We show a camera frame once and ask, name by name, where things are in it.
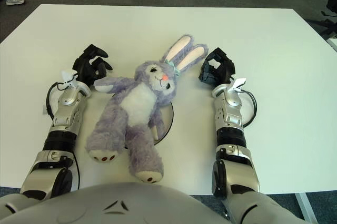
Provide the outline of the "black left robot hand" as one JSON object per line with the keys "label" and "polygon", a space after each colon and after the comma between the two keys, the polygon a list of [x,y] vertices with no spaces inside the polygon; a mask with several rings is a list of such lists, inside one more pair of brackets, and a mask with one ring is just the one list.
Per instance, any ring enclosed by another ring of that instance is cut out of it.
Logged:
{"label": "black left robot hand", "polygon": [[83,54],[77,58],[72,67],[77,71],[77,81],[85,83],[91,87],[98,79],[106,77],[106,71],[112,71],[112,66],[103,58],[108,58],[108,54],[102,49],[89,45]]}

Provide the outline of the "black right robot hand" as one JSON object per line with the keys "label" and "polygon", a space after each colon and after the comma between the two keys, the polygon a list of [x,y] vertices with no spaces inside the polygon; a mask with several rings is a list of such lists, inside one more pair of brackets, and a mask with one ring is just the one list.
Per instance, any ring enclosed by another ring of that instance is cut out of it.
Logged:
{"label": "black right robot hand", "polygon": [[208,54],[201,66],[199,80],[211,86],[229,84],[230,78],[235,74],[234,63],[220,48]]}

